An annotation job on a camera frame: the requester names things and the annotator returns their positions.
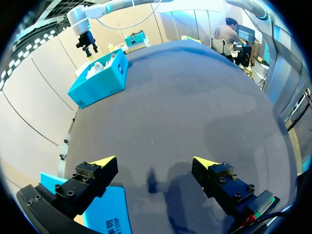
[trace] man sitting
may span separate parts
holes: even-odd
[[[239,50],[238,56],[235,58],[235,63],[239,65],[243,58],[243,48],[236,47],[234,42],[241,42],[246,44],[245,41],[240,39],[235,31],[237,21],[232,18],[225,18],[226,25],[222,25],[215,30],[214,38],[217,40],[225,40],[229,48],[233,51]]]

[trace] office chair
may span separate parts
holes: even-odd
[[[229,46],[225,40],[217,40],[211,37],[212,48],[217,51],[219,54],[223,55],[227,59],[233,62],[233,58],[237,58],[239,50],[233,51],[229,49]]]

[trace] blue box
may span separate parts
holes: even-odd
[[[141,42],[144,42],[144,39],[146,38],[145,33],[142,31],[137,34],[132,34],[125,38],[125,42],[127,46],[132,46]]]
[[[105,65],[110,60],[111,54],[116,54],[111,65],[105,66],[103,71],[96,73],[86,79],[88,70],[94,66],[95,62]],[[118,93],[125,89],[128,60],[121,49],[92,62],[77,78],[67,94],[80,107],[85,108],[103,98]]]

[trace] gray table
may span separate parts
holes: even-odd
[[[207,199],[192,157],[226,161],[256,195],[296,193],[290,138],[273,105],[237,66],[185,40],[127,55],[126,89],[79,110],[66,175],[116,155],[133,233],[225,233],[233,219]]]

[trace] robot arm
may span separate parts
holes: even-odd
[[[75,34],[79,36],[79,43],[76,44],[76,47],[82,47],[83,51],[86,52],[87,57],[91,56],[89,45],[93,45],[94,51],[96,53],[98,52],[95,44],[96,40],[89,31],[90,23],[88,19],[99,19],[116,10],[154,2],[157,3],[159,0],[112,0],[104,4],[95,4],[90,7],[80,5],[73,8],[67,13],[67,18]]]

